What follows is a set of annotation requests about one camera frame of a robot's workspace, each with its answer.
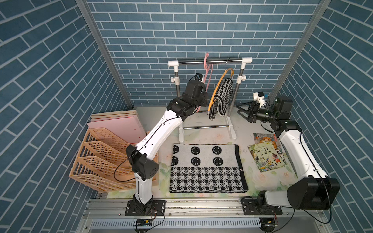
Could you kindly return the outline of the houndstooth black white scarf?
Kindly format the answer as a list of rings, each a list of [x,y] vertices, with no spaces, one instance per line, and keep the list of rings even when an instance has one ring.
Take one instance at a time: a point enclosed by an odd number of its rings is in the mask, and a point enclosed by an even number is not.
[[[233,95],[233,81],[230,78],[224,79],[217,89],[213,98],[212,106],[208,112],[210,120],[215,120],[216,115],[225,116],[227,108]]]

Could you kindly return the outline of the pink clothes hanger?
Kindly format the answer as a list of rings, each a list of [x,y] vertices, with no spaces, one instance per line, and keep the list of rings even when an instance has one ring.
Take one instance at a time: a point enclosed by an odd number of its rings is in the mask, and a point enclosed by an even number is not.
[[[206,83],[207,82],[207,87],[206,87],[206,92],[208,91],[208,87],[209,87],[209,83],[210,83],[210,80],[211,80],[211,76],[212,76],[212,71],[213,71],[213,65],[208,65],[207,64],[207,58],[209,57],[209,53],[206,52],[205,53],[205,57],[204,57],[204,69],[205,69],[205,75],[203,77],[203,83]]]

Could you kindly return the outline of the smiley plaid black white scarf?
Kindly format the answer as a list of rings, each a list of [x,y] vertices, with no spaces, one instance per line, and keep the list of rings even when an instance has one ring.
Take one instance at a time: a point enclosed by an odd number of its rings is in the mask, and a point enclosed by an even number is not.
[[[174,144],[171,193],[245,193],[239,146]]]

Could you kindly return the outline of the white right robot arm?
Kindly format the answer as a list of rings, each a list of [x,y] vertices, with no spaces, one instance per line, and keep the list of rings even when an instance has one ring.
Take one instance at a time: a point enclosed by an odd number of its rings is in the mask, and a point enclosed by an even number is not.
[[[264,214],[269,207],[328,210],[340,191],[337,179],[332,179],[320,167],[304,140],[303,130],[291,119],[293,102],[289,97],[277,97],[272,106],[263,107],[262,100],[238,104],[238,114],[248,122],[268,122],[282,144],[298,181],[283,191],[260,191],[256,208]]]

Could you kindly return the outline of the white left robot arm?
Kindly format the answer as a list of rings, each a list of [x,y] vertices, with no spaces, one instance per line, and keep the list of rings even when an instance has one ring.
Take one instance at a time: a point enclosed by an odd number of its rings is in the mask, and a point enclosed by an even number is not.
[[[136,192],[126,207],[126,216],[149,216],[155,212],[155,207],[165,204],[164,201],[153,203],[153,177],[159,170],[159,164],[153,159],[169,135],[198,107],[206,104],[205,84],[201,80],[190,79],[184,93],[170,101],[162,118],[149,134],[135,146],[127,147],[126,155],[137,181]]]

